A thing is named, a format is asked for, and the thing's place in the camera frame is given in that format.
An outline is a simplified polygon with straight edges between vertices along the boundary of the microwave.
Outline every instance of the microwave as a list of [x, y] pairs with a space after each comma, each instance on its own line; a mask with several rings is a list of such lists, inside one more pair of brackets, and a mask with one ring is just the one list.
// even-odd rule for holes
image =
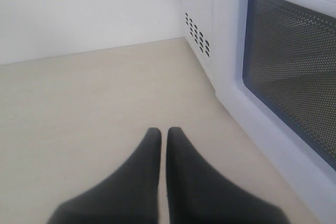
[[336, 0], [182, 0], [217, 98], [323, 224], [336, 221]]

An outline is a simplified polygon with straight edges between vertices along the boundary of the white wall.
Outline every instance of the white wall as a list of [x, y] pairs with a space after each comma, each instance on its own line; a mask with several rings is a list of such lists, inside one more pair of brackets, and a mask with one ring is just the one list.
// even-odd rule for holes
[[180, 0], [0, 0], [0, 64], [181, 37]]

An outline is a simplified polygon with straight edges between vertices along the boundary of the mesh screen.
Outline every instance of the mesh screen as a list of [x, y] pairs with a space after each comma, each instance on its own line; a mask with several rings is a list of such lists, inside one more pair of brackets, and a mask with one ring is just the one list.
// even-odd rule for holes
[[336, 19], [248, 0], [243, 81], [336, 169]]

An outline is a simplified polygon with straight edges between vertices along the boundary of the microwave window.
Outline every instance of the microwave window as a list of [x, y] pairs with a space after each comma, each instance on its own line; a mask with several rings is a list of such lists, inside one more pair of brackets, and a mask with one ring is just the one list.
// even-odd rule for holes
[[336, 170], [336, 19], [248, 0], [245, 86]]

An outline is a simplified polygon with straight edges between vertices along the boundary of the beige countertop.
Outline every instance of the beige countertop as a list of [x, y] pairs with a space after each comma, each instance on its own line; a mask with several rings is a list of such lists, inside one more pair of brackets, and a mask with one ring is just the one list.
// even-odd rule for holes
[[118, 168], [151, 126], [164, 140], [181, 126], [227, 178], [293, 224], [319, 223], [216, 99], [183, 38], [0, 66], [0, 115], [3, 224], [45, 223]]

